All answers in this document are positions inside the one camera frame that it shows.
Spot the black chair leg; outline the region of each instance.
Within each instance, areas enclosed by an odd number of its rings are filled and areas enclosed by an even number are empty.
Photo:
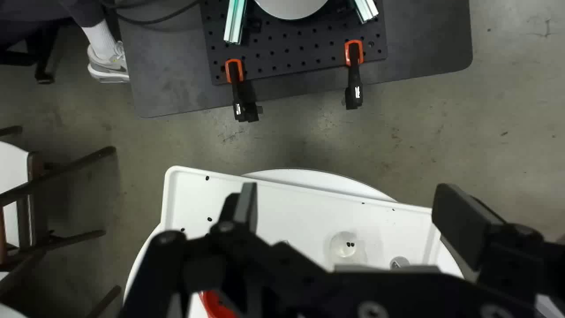
[[[21,184],[21,186],[12,188],[12,190],[9,190],[9,192],[5,192],[5,193],[0,193],[0,207],[5,207],[5,206],[9,206],[9,204],[14,204],[14,202],[20,200],[20,199],[25,199],[25,197],[30,195],[32,192],[35,192],[41,184],[44,184],[44,183],[48,183],[48,181],[51,181],[51,179],[67,176],[67,174],[71,174],[71,172],[78,172],[78,170],[81,170],[81,169],[85,169],[85,167],[90,167],[90,165],[94,165],[94,163],[97,163],[97,161],[101,161],[101,160],[104,160],[104,158],[111,158],[115,153],[117,153],[115,147],[101,149],[101,151],[97,151],[97,153],[94,153],[94,154],[90,154],[90,156],[87,156],[87,158],[81,158],[81,160],[78,160],[78,161],[74,161],[74,163],[71,163],[71,165],[67,165],[67,167],[62,167],[62,169],[58,169],[58,170],[55,170],[55,172],[50,172],[50,174],[46,174],[46,176],[41,176],[41,177],[27,183],[27,184]]]
[[[39,86],[50,86],[55,82],[53,75],[50,75],[46,68],[50,64],[50,57],[57,41],[57,33],[58,33],[58,25],[53,24],[27,41],[28,50],[37,57],[35,82]]]
[[[21,135],[23,128],[21,126],[11,126],[0,130],[0,137],[11,137],[11,135]]]

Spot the metal rod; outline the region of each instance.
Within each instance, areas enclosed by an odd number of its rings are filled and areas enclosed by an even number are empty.
[[[78,161],[74,161],[74,163],[71,163],[71,165],[67,165],[67,167],[62,167],[62,169],[55,170],[55,172],[50,172],[50,174],[46,174],[46,176],[41,176],[41,177],[37,177],[35,181],[30,181],[30,183],[21,184],[21,186],[18,186],[18,188],[14,188],[14,190],[9,190],[9,192],[5,192],[5,193],[0,195],[0,207],[5,207],[5,206],[9,206],[9,204],[14,204],[18,199],[23,199],[23,197],[30,195],[30,193],[35,192],[39,186],[42,186],[44,183],[48,183],[48,181],[51,181],[51,179],[55,179],[55,177],[62,177],[62,176],[65,176],[65,174],[69,174],[69,172],[74,172],[74,170],[81,170],[81,169],[85,169],[85,167],[90,167],[92,163],[95,163],[95,161],[99,161],[99,160],[103,160],[103,158],[110,158],[110,156],[113,156],[115,153],[117,153],[115,147],[101,149],[101,151],[97,151],[97,153],[94,153],[94,154],[90,154],[90,156],[87,156],[87,158],[81,158],[81,160],[78,160]]]

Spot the gray concrete floor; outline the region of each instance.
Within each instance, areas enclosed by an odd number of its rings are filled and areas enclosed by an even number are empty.
[[[78,317],[124,285],[159,222],[171,165],[321,170],[417,206],[431,204],[438,183],[454,183],[503,218],[562,237],[565,2],[472,0],[472,17],[475,61],[466,71],[371,87],[359,112],[344,112],[341,93],[261,103],[265,116],[251,126],[230,108],[138,119],[127,86],[88,78],[78,31],[62,36],[51,87],[37,87],[32,70],[0,68],[0,128],[23,124],[32,149],[58,163],[118,149],[117,161],[62,184],[64,209],[46,207],[64,234],[104,227],[108,236],[51,253],[30,283],[35,299],[51,292],[51,308]]]

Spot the red clamp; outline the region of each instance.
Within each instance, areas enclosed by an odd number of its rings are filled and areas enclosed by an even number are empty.
[[[231,66],[235,66],[235,70],[237,70],[237,80],[235,80],[235,84],[246,82],[244,63],[242,63],[240,59],[230,59],[230,61],[226,61],[226,64],[224,64],[226,82],[228,82],[228,84],[233,84]]]
[[[348,68],[351,66],[351,47],[357,47],[357,66],[364,64],[364,63],[366,63],[364,41],[360,41],[360,40],[350,40],[350,41],[343,47],[344,55],[346,55],[346,66],[348,66]]]

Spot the black cable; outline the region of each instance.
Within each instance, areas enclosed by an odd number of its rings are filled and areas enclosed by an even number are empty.
[[[111,4],[108,4],[106,0],[101,0],[101,4],[103,4],[104,8],[115,11],[115,10],[129,10],[129,8],[145,6],[145,4],[148,4],[148,2],[111,6]],[[175,11],[175,13],[170,13],[170,15],[166,15],[166,17],[161,17],[161,18],[157,18],[157,20],[133,20],[133,18],[127,18],[127,17],[124,17],[124,15],[120,15],[120,13],[117,13],[117,17],[118,17],[118,20],[124,20],[124,22],[127,22],[127,24],[131,24],[131,25],[155,25],[155,24],[163,24],[163,22],[166,22],[166,20],[171,20],[171,18],[175,18],[175,17],[178,17],[178,15],[182,15],[182,13],[196,8],[196,6],[198,6],[198,0],[187,4],[185,8],[182,8],[182,10]]]

